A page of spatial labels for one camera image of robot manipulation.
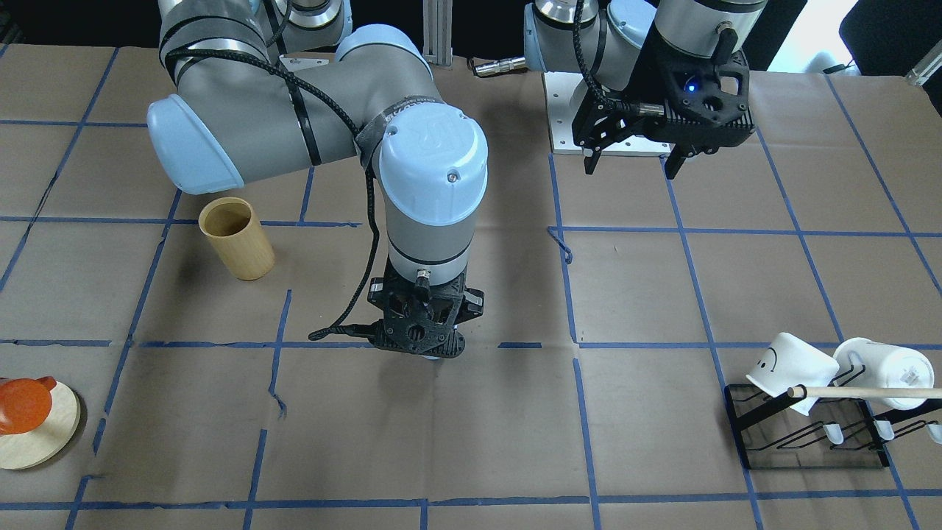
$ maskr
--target orange lid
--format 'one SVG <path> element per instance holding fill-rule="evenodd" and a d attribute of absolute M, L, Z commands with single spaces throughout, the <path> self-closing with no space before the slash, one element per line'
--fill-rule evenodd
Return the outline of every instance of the orange lid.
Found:
<path fill-rule="evenodd" d="M 0 378 L 0 435 L 28 433 L 45 422 L 53 407 L 52 377 Z"/>

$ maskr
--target wooden coaster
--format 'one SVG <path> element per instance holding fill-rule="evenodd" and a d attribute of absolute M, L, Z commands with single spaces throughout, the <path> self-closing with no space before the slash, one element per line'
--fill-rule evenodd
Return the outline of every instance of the wooden coaster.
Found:
<path fill-rule="evenodd" d="M 53 408 L 39 427 L 22 435 L 0 436 L 0 469 L 24 470 L 52 458 L 78 428 L 81 407 L 78 397 L 62 382 L 50 392 Z"/>

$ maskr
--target metal connector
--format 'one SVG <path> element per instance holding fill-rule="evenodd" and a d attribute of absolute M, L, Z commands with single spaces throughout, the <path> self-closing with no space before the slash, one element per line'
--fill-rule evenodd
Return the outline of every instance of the metal connector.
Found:
<path fill-rule="evenodd" d="M 940 66 L 942 66 L 942 41 L 937 42 L 926 57 L 916 63 L 909 74 L 906 74 L 906 81 L 910 85 L 920 87 L 935 74 Z"/>
<path fill-rule="evenodd" d="M 505 74 L 514 70 L 526 70 L 527 60 L 522 57 L 503 58 L 494 62 L 479 64 L 474 67 L 474 75 L 478 77 L 490 77 L 492 75 Z"/>

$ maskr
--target smiley face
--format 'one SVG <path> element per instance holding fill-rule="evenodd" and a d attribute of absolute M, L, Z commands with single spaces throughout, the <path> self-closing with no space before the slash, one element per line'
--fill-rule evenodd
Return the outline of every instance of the smiley face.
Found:
<path fill-rule="evenodd" d="M 759 368 L 767 368 L 769 372 L 775 372 L 775 365 L 778 364 L 778 352 L 775 351 L 775 348 L 769 348 L 766 350 L 762 357 L 759 358 L 756 366 Z"/>

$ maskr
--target blue tape grid line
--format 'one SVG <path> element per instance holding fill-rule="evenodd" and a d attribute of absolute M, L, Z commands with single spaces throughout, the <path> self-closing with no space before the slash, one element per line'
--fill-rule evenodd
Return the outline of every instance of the blue tape grid line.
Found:
<path fill-rule="evenodd" d="M 301 198 L 300 215 L 298 216 L 298 223 L 304 223 L 304 218 L 307 217 L 307 204 L 311 200 L 311 188 L 313 187 L 314 187 L 314 166 L 311 166 L 311 169 L 307 171 L 307 182 L 304 184 L 304 197 Z"/>
<path fill-rule="evenodd" d="M 569 320 L 569 336 L 573 342 L 576 339 L 576 314 L 573 309 L 572 289 L 569 282 L 569 263 L 573 260 L 572 250 L 566 246 L 566 239 L 562 232 L 562 206 L 560 202 L 560 187 L 556 179 L 556 162 L 553 154 L 548 155 L 549 177 L 553 186 L 553 206 L 556 210 L 556 237 L 553 239 L 560 247 L 560 264 L 562 266 L 562 283 L 566 295 L 566 316 Z M 579 422 L 582 428 L 582 447 L 586 458 L 586 475 L 589 483 L 589 504 L 592 509 L 593 530 L 602 530 L 602 513 L 598 505 L 598 489 L 595 484 L 595 464 L 592 454 L 592 437 L 589 434 L 589 415 L 586 410 L 585 389 L 582 384 L 582 370 L 579 360 L 573 359 L 573 373 L 576 379 L 576 398 L 579 404 Z"/>
<path fill-rule="evenodd" d="M 562 230 L 562 206 L 560 203 L 560 187 L 556 180 L 556 162 L 553 160 L 553 154 L 549 154 L 549 178 L 553 185 L 553 206 L 556 209 L 556 234 L 557 242 L 560 245 L 560 263 L 562 265 L 562 286 L 566 294 L 566 316 L 569 319 L 569 337 L 574 343 L 576 339 L 576 313 L 573 310 L 573 292 L 569 282 L 569 261 L 572 260 L 572 251 L 566 247 L 566 236 Z"/>
<path fill-rule="evenodd" d="M 0 344 L 13 344 L 16 346 L 70 346 L 79 348 L 107 348 L 110 340 L 24 340 L 0 339 Z"/>
<path fill-rule="evenodd" d="M 46 120 L 0 120 L 0 125 L 42 125 L 42 126 L 71 126 L 83 125 L 86 127 L 147 127 L 147 124 L 126 124 L 120 122 L 59 122 Z"/>
<path fill-rule="evenodd" d="M 561 229 L 563 232 L 629 232 L 629 233 L 663 233 L 677 234 L 678 228 L 671 226 L 550 226 L 552 230 Z M 873 231 L 834 231 L 834 230 L 771 230 L 766 228 L 690 228 L 685 227 L 688 234 L 743 234 L 758 236 L 831 236 L 848 238 L 942 238 L 937 232 L 873 232 Z"/>
<path fill-rule="evenodd" d="M 880 182 L 880 186 L 883 188 L 886 199 L 889 201 L 890 205 L 893 206 L 893 211 L 896 212 L 896 216 L 900 220 L 902 229 L 907 234 L 910 234 L 909 224 L 902 216 L 902 211 L 900 207 L 896 204 L 896 200 L 893 198 L 893 194 L 890 193 L 889 187 L 886 185 L 886 181 L 883 178 L 883 175 L 880 173 L 880 168 L 877 167 L 876 162 L 873 160 L 873 156 L 870 154 L 870 150 L 867 147 L 867 144 L 864 142 L 863 137 L 860 136 L 860 131 L 857 130 L 856 124 L 851 118 L 850 112 L 847 111 L 847 108 L 844 106 L 844 102 L 840 99 L 840 95 L 835 89 L 834 83 L 831 82 L 831 78 L 827 75 L 824 77 L 824 80 L 827 82 L 828 88 L 831 89 L 831 93 L 834 95 L 837 104 L 840 106 L 840 111 L 844 113 L 844 118 L 847 119 L 847 124 L 853 131 L 853 135 L 857 138 L 857 142 L 860 143 L 860 148 L 863 150 L 864 155 L 867 157 L 867 161 L 870 164 L 870 168 L 873 170 L 873 174 L 877 177 L 877 180 Z M 913 244 L 913 248 L 916 250 L 916 254 L 919 256 L 919 260 L 922 261 L 922 266 L 925 267 L 926 272 L 929 274 L 929 277 L 935 285 L 935 290 L 942 295 L 942 288 L 939 287 L 938 279 L 933 274 L 932 268 L 929 266 L 929 262 L 926 260 L 926 256 L 922 254 L 922 249 L 919 248 L 919 243 L 916 241 L 916 238 L 910 235 L 910 242 Z M 889 461 L 889 469 L 893 475 L 893 481 L 896 483 L 896 488 L 900 493 L 900 498 L 902 499 L 902 505 L 906 509 L 906 515 L 909 516 L 909 522 L 913 526 L 913 530 L 919 530 L 919 522 L 916 519 L 916 512 L 913 510 L 912 504 L 909 502 L 909 496 L 906 495 L 906 487 L 902 483 L 902 478 L 900 477 L 900 471 L 897 469 L 896 464 L 893 461 L 893 455 L 890 453 L 889 449 L 886 449 L 886 458 Z"/>
<path fill-rule="evenodd" d="M 506 349 L 506 350 L 539 350 L 543 348 L 542 342 L 501 342 L 497 345 L 497 349 Z"/>
<path fill-rule="evenodd" d="M 677 203 L 677 197 L 674 193 L 674 183 L 667 178 L 667 171 L 665 168 L 665 157 L 660 159 L 661 170 L 664 172 L 664 182 L 667 184 L 667 193 L 671 198 L 671 208 L 674 210 L 674 219 L 677 221 L 677 230 L 678 235 L 680 236 L 680 243 L 684 248 L 684 256 L 687 259 L 687 268 L 690 271 L 690 282 L 693 285 L 693 293 L 697 299 L 697 306 L 700 308 L 700 318 L 703 321 L 704 331 L 706 333 L 706 341 L 709 346 L 710 356 L 713 360 L 713 370 L 716 372 L 717 380 L 720 384 L 720 392 L 723 392 L 723 389 L 726 387 L 726 378 L 723 375 L 723 366 L 720 363 L 720 355 L 717 353 L 716 340 L 713 338 L 713 328 L 709 323 L 709 315 L 707 315 L 707 305 L 704 302 L 703 291 L 700 289 L 700 280 L 697 277 L 696 267 L 693 265 L 693 253 L 690 250 L 690 242 L 687 239 L 687 231 L 684 228 L 684 221 L 680 215 L 680 205 Z M 730 426 L 730 435 L 732 435 L 732 426 Z M 741 465 L 742 470 L 742 480 L 746 485 L 746 492 L 749 497 L 749 506 L 753 510 L 753 519 L 755 520 L 756 530 L 763 530 L 765 525 L 762 523 L 762 513 L 759 510 L 759 502 L 755 496 L 755 486 L 753 485 L 753 477 L 750 474 L 749 470 L 745 466 Z"/>
<path fill-rule="evenodd" d="M 252 466 L 252 484 L 249 486 L 249 501 L 245 508 L 245 518 L 242 520 L 242 530 L 252 528 L 252 511 L 255 506 L 255 497 L 258 495 L 258 480 L 262 477 L 262 459 L 265 457 L 265 443 L 268 440 L 268 430 L 262 429 L 258 433 L 258 449 L 255 450 L 255 465 Z"/>
<path fill-rule="evenodd" d="M 864 142 L 864 138 L 860 136 L 860 131 L 857 130 L 857 125 L 853 122 L 851 113 L 847 111 L 846 107 L 844 107 L 844 101 L 840 99 L 840 94 L 837 93 L 837 89 L 835 88 L 834 83 L 831 81 L 831 78 L 826 75 L 824 80 L 827 81 L 828 88 L 831 89 L 831 93 L 837 100 L 837 104 L 840 106 L 840 111 L 844 113 L 844 118 L 847 119 L 847 124 L 851 127 L 853 135 L 857 137 L 857 142 L 860 143 L 860 148 L 864 151 L 864 155 L 867 156 L 867 162 L 870 163 L 870 168 L 873 169 L 873 174 L 875 174 L 877 180 L 880 181 L 880 187 L 883 188 L 886 199 L 889 200 L 889 204 L 893 206 L 893 211 L 896 212 L 897 218 L 900 219 L 902 230 L 906 233 L 907 236 L 909 236 L 909 240 L 913 244 L 916 254 L 919 256 L 919 260 L 922 261 L 922 266 L 926 268 L 926 272 L 929 273 L 929 277 L 933 280 L 935 290 L 937 290 L 938 293 L 942 295 L 942 286 L 939 285 L 939 280 L 935 277 L 932 267 L 929 266 L 929 261 L 926 259 L 926 256 L 922 254 L 922 249 L 919 248 L 918 241 L 916 241 L 912 231 L 909 229 L 909 223 L 907 223 L 906 220 L 902 217 L 902 210 L 900 210 L 900 206 L 896 204 L 896 199 L 893 198 L 893 193 L 890 192 L 889 187 L 886 185 L 883 174 L 880 173 L 880 168 L 877 167 L 876 161 L 873 160 L 873 156 L 870 154 L 870 150 L 868 149 L 867 144 Z"/>
<path fill-rule="evenodd" d="M 24 223 L 93 223 L 93 224 L 163 224 L 165 219 L 142 217 L 57 217 L 40 216 L 35 219 L 26 215 L 0 215 L 0 222 Z M 196 224 L 196 219 L 174 219 L 173 224 Z M 363 223 L 336 221 L 262 221 L 265 226 L 300 226 L 316 228 L 357 227 Z M 664 233 L 677 234 L 679 230 L 671 226 L 548 226 L 550 235 L 556 239 L 565 232 L 626 232 L 626 233 Z M 942 239 L 942 232 L 853 232 L 829 230 L 769 230 L 762 228 L 685 228 L 688 234 L 742 234 L 759 236 L 828 236 L 846 238 L 936 238 Z"/>
<path fill-rule="evenodd" d="M 827 291 L 824 289 L 824 282 L 821 281 L 820 274 L 818 274 L 818 267 L 815 266 L 815 260 L 811 256 L 811 249 L 808 248 L 808 241 L 804 238 L 802 227 L 798 223 L 798 215 L 795 214 L 795 209 L 791 205 L 791 199 L 788 198 L 788 193 L 785 191 L 785 184 L 782 182 L 782 177 L 778 173 L 778 167 L 775 165 L 775 160 L 771 156 L 769 145 L 766 143 L 765 137 L 762 135 L 762 129 L 756 127 L 755 133 L 759 138 L 759 143 L 762 144 L 762 151 L 765 153 L 766 160 L 769 162 L 771 174 L 775 177 L 775 184 L 778 186 L 778 190 L 782 194 L 782 199 L 785 201 L 785 208 L 788 209 L 788 216 L 791 218 L 791 223 L 795 226 L 795 231 L 798 235 L 798 241 L 802 244 L 804 257 L 808 261 L 808 267 L 811 268 L 811 273 L 815 277 L 815 283 L 818 284 L 818 291 L 820 292 L 821 299 L 824 301 L 824 306 L 827 308 L 828 316 L 831 318 L 831 324 L 834 326 L 834 329 L 837 333 L 837 340 L 843 341 L 844 332 L 840 329 L 840 323 L 837 321 L 837 314 L 834 312 L 834 307 L 831 305 L 831 299 L 828 297 Z"/>
<path fill-rule="evenodd" d="M 579 359 L 573 359 L 573 372 L 576 377 L 576 397 L 579 401 L 579 421 L 582 424 L 582 446 L 586 454 L 586 473 L 589 475 L 589 505 L 592 507 L 592 519 L 595 530 L 602 530 L 602 514 L 598 507 L 598 488 L 595 485 L 595 463 L 592 456 L 592 438 L 589 435 L 589 414 L 586 411 L 585 389 L 582 386 L 582 369 Z"/>
<path fill-rule="evenodd" d="M 85 485 L 93 476 L 82 477 L 80 488 L 84 496 Z M 908 489 L 911 497 L 942 498 L 942 489 Z M 788 501 L 797 499 L 872 499 L 899 496 L 895 489 L 831 489 L 821 491 L 767 491 L 757 493 L 762 501 Z M 122 503 L 118 501 L 76 501 L 52 503 L 0 503 L 0 511 L 93 511 L 93 510 L 148 510 L 148 509 L 276 509 L 276 508 L 421 508 L 443 506 L 536 506 L 536 505 L 588 505 L 589 497 L 572 495 L 561 497 L 459 497 L 442 501 L 428 499 L 304 499 L 274 501 L 206 501 L 200 503 Z M 600 505 L 657 505 L 674 503 L 727 503 L 748 500 L 747 493 L 680 493 L 662 495 L 600 495 Z"/>
<path fill-rule="evenodd" d="M 49 217 L 37 218 L 25 215 L 0 215 L 0 222 L 31 222 L 31 223 L 90 223 L 90 224 L 164 224 L 166 219 L 148 219 L 140 217 Z M 196 219 L 171 219 L 170 224 L 197 224 Z M 262 226 L 298 226 L 303 228 L 356 228 L 363 223 L 349 221 L 323 222 L 323 221 L 262 221 Z"/>
<path fill-rule="evenodd" d="M 78 488 L 75 490 L 75 500 L 72 502 L 72 505 L 69 509 L 69 519 L 65 521 L 65 530 L 73 530 L 75 528 L 75 519 L 78 518 L 78 510 L 82 506 L 82 498 L 85 497 L 85 488 L 89 485 L 89 480 L 93 477 L 91 475 L 85 475 L 78 481 Z"/>
<path fill-rule="evenodd" d="M 53 177 L 49 180 L 49 184 L 46 186 L 45 191 L 42 193 L 42 198 L 36 206 L 36 212 L 29 220 L 29 224 L 26 226 L 26 230 L 23 233 L 23 236 L 20 237 L 20 242 L 16 247 L 16 250 L 13 251 L 13 257 L 10 258 L 7 269 L 4 271 L 3 276 L 0 276 L 0 291 L 3 291 L 4 287 L 9 281 L 9 277 L 13 274 L 13 268 L 16 267 L 16 262 L 20 259 L 20 254 L 23 253 L 23 249 L 26 247 L 26 241 L 29 239 L 29 234 L 33 230 L 33 225 L 36 222 L 36 218 L 42 213 L 42 208 L 46 204 L 46 200 L 49 198 L 49 194 L 52 192 L 53 187 L 56 185 L 56 182 L 59 179 L 59 176 L 62 175 L 62 170 L 65 168 L 66 162 L 69 161 L 69 155 L 72 153 L 72 150 L 75 147 L 75 144 L 78 142 L 78 136 L 82 134 L 82 128 L 85 126 L 85 123 L 89 120 L 89 115 L 91 110 L 95 107 L 95 102 L 98 101 L 98 96 L 102 93 L 102 87 L 105 85 L 105 82 L 108 79 L 108 74 L 111 72 L 111 67 L 115 63 L 115 59 L 118 57 L 119 48 L 115 48 L 115 51 L 111 54 L 111 59 L 108 61 L 107 66 L 105 66 L 105 71 L 102 73 L 101 79 L 98 81 L 98 86 L 95 87 L 95 92 L 91 96 L 91 101 L 89 105 L 85 108 L 85 113 L 82 114 L 81 121 L 76 125 L 75 132 L 72 134 L 72 140 L 69 141 L 69 146 L 66 148 L 65 153 L 62 155 L 62 159 L 56 167 L 56 172 L 53 173 Z"/>
<path fill-rule="evenodd" d="M 105 435 L 105 429 L 107 427 L 106 418 L 111 413 L 111 407 L 114 405 L 115 396 L 118 394 L 118 385 L 121 382 L 121 375 L 124 371 L 124 364 L 127 362 L 128 354 L 131 351 L 131 347 L 134 345 L 134 334 L 138 330 L 140 315 L 144 311 L 144 304 L 147 301 L 147 295 L 150 293 L 151 285 L 154 283 L 154 275 L 157 272 L 157 265 L 160 262 L 160 257 L 163 256 L 164 246 L 167 244 L 167 237 L 170 235 L 172 226 L 171 220 L 173 219 L 173 216 L 176 215 L 176 209 L 180 205 L 181 195 L 182 193 L 179 190 L 173 195 L 173 202 L 171 203 L 170 210 L 167 212 L 167 218 L 164 222 L 164 229 L 160 235 L 160 242 L 157 244 L 156 249 L 154 249 L 154 258 L 151 260 L 151 267 L 148 269 L 147 276 L 144 279 L 144 285 L 141 287 L 140 296 L 138 298 L 138 305 L 135 307 L 134 317 L 131 319 L 131 325 L 127 331 L 127 338 L 124 340 L 121 356 L 118 358 L 118 366 L 115 367 L 114 375 L 111 378 L 111 387 L 108 389 L 108 395 L 105 399 L 105 416 L 98 421 L 98 428 L 95 431 L 95 438 L 91 443 L 91 450 L 94 455 L 98 455 L 98 449 L 101 447 L 102 437 Z"/>
<path fill-rule="evenodd" d="M 278 384 L 278 368 L 282 361 L 282 344 L 284 343 L 284 327 L 288 322 L 288 310 L 291 308 L 291 289 L 284 295 L 284 306 L 282 307 L 282 316 L 278 321 L 278 335 L 275 338 L 275 351 L 271 356 L 271 382 L 268 384 L 268 393 L 278 402 L 278 418 L 281 419 L 288 413 L 288 406 L 282 401 L 282 397 L 275 391 Z"/>
<path fill-rule="evenodd" d="M 429 500 L 422 499 L 419 504 L 418 530 L 429 530 Z"/>
<path fill-rule="evenodd" d="M 264 349 L 264 348 L 275 348 L 278 347 L 276 342 L 199 342 L 199 341 L 171 341 L 164 342 L 160 340 L 148 340 L 145 342 L 140 342 L 137 344 L 138 348 L 236 348 L 243 350 L 251 349 Z M 281 347 L 284 348 L 301 348 L 301 349 L 327 349 L 327 350 L 336 350 L 336 349 L 346 349 L 346 348 L 365 348 L 372 349 L 373 345 L 369 342 L 295 342 L 291 340 L 285 340 L 281 342 Z"/>

